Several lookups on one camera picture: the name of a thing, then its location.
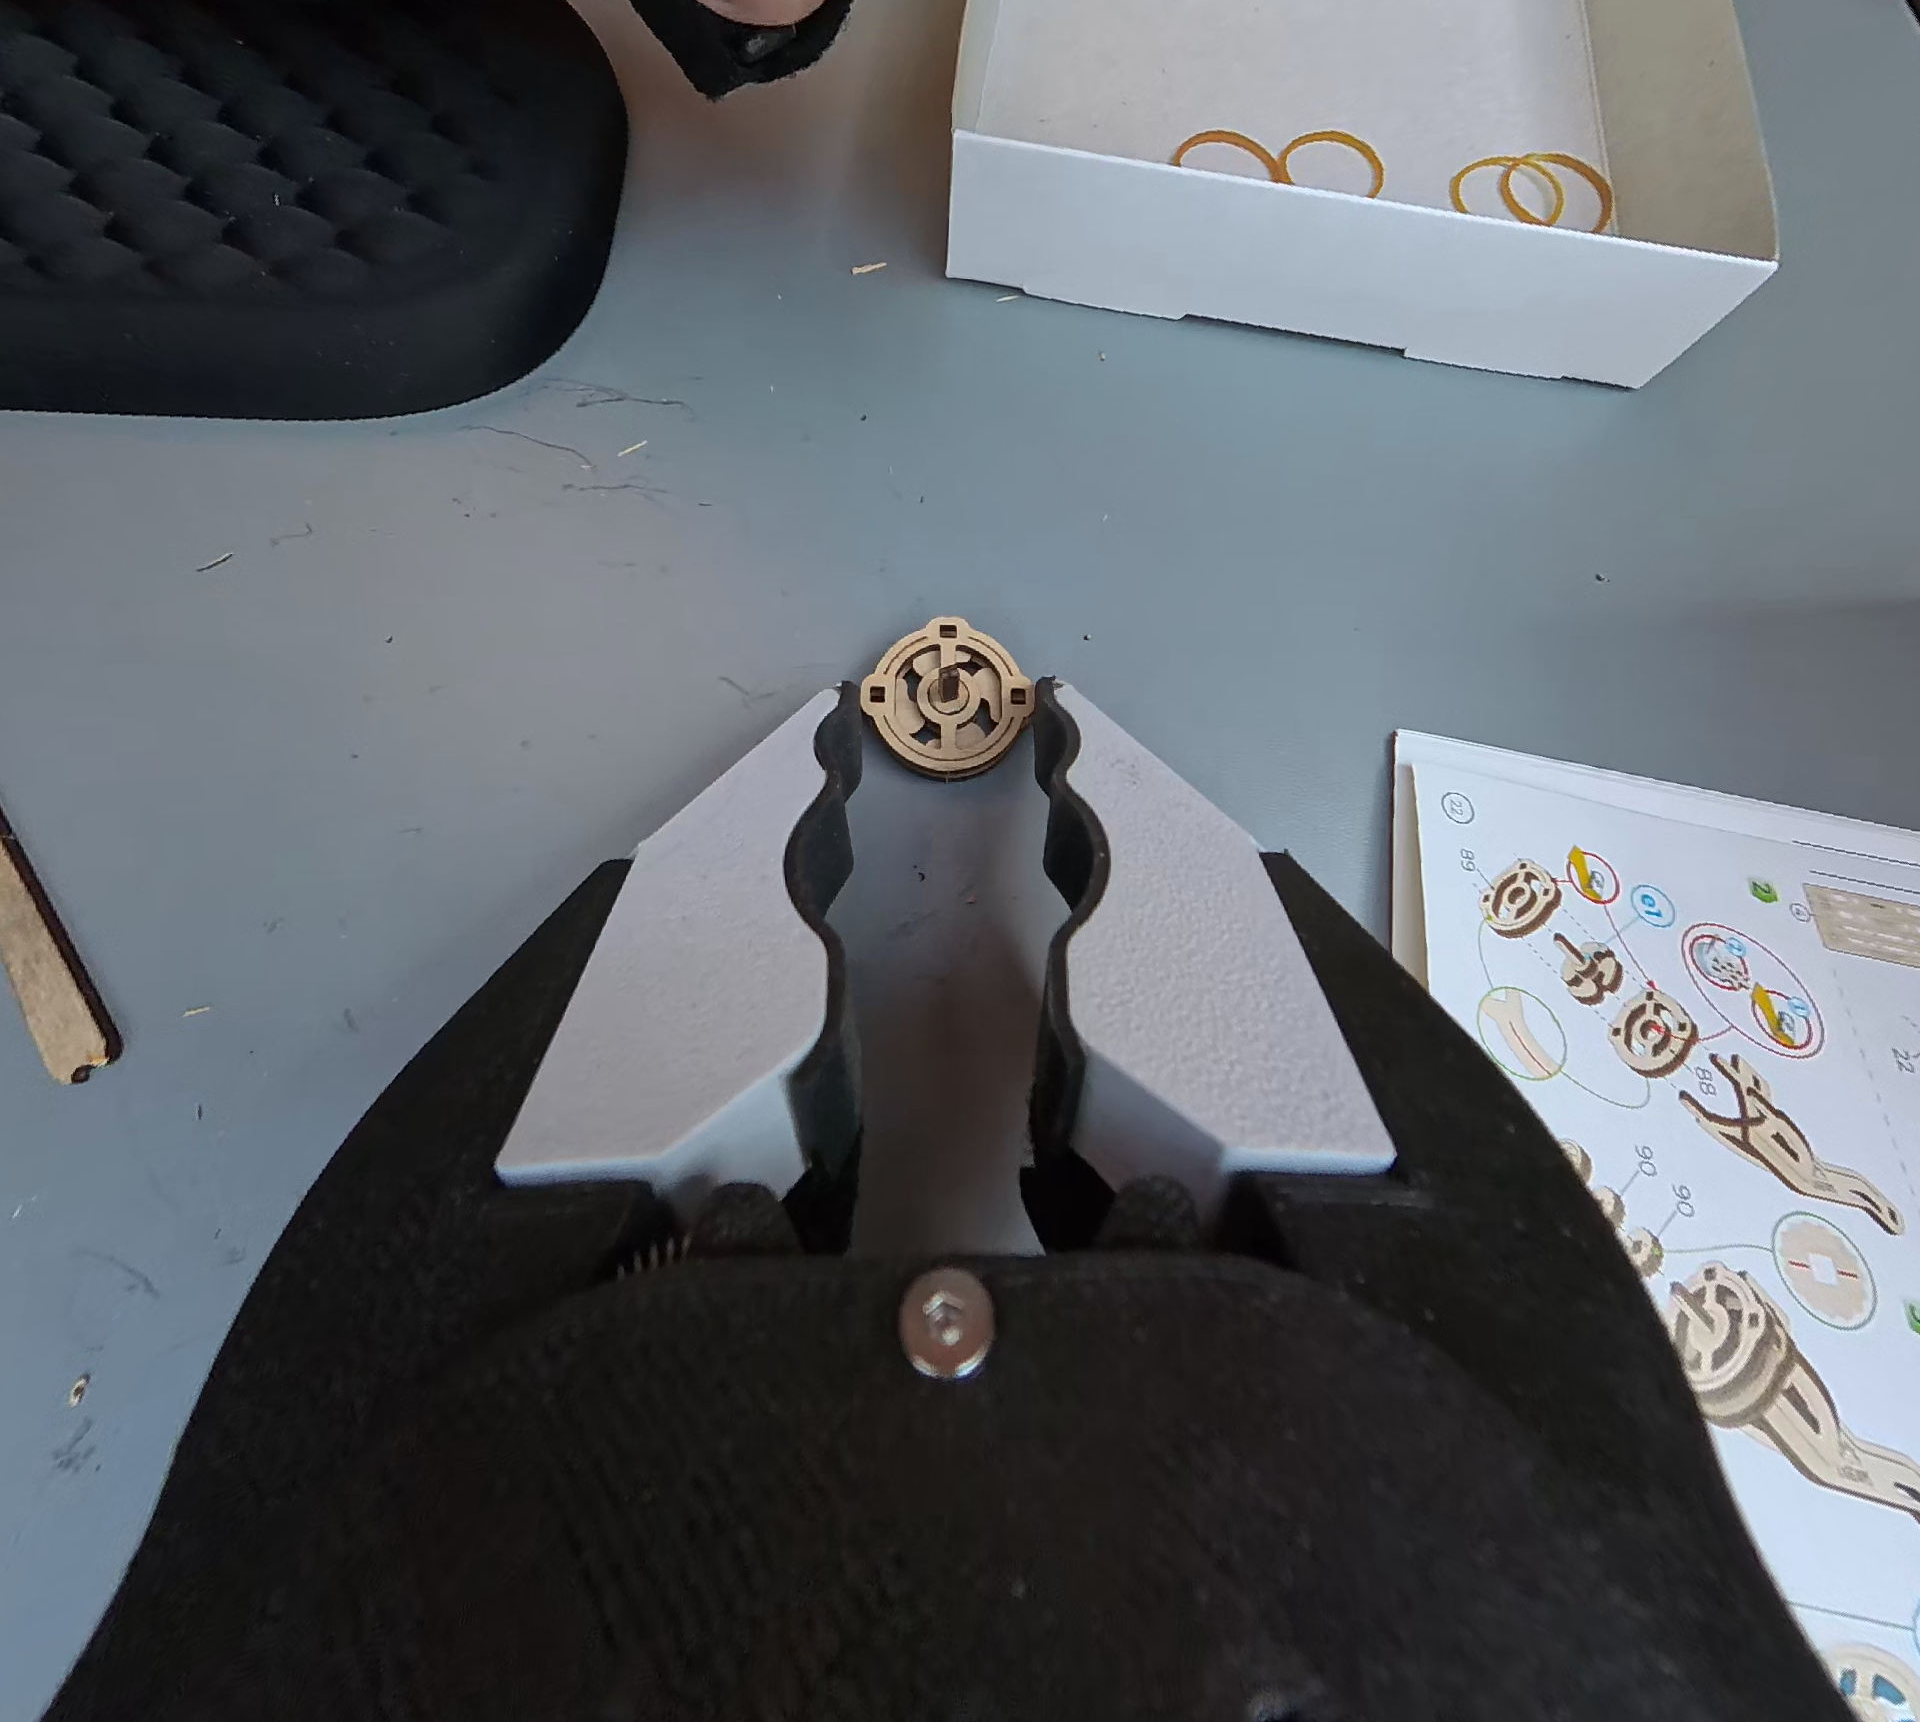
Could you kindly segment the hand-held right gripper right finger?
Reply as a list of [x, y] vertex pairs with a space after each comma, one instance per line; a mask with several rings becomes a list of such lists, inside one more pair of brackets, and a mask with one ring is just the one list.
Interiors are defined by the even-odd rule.
[[1211, 1218], [1235, 1174], [1379, 1174], [1380, 1121], [1258, 841], [1077, 687], [1042, 679], [1046, 954], [1022, 1202], [1085, 1246], [1169, 1177]]

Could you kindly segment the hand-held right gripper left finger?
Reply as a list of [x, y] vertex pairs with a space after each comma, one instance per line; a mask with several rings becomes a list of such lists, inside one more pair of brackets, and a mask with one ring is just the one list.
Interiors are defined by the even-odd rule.
[[852, 873], [846, 683], [652, 834], [498, 1156], [507, 1186], [644, 1179], [690, 1221], [722, 1184], [849, 1246], [862, 1076], [828, 910]]

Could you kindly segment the round wooden gear part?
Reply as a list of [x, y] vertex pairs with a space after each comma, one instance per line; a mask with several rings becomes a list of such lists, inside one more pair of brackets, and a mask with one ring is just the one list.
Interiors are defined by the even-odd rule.
[[998, 767], [1035, 714], [1035, 683], [993, 634], [952, 610], [887, 650], [862, 711], [916, 775], [968, 780]]

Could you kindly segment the white cardboard box tray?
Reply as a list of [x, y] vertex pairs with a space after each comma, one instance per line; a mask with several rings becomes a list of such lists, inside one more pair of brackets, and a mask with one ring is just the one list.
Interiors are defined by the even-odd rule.
[[1145, 155], [1177, 0], [968, 0], [948, 272], [1450, 367], [1637, 390], [1777, 265], [1732, 0], [1583, 0], [1611, 233]]

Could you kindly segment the black foam wrist rest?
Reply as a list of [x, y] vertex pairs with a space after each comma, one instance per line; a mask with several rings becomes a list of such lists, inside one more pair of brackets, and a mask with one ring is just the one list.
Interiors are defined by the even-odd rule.
[[565, 0], [4, 0], [4, 409], [488, 395], [590, 311], [627, 156]]

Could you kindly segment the printed instruction booklet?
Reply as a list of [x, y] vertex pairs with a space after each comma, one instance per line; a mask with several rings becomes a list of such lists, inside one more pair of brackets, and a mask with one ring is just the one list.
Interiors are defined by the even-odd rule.
[[1777, 1590], [1918, 1717], [1918, 834], [1401, 731], [1395, 956], [1619, 1231]]

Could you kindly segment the tapered wooden stick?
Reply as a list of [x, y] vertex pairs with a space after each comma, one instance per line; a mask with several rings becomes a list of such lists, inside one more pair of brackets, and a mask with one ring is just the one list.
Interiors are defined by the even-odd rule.
[[106, 1000], [11, 821], [4, 821], [4, 968], [38, 1058], [59, 1084], [86, 1083], [124, 1054]]

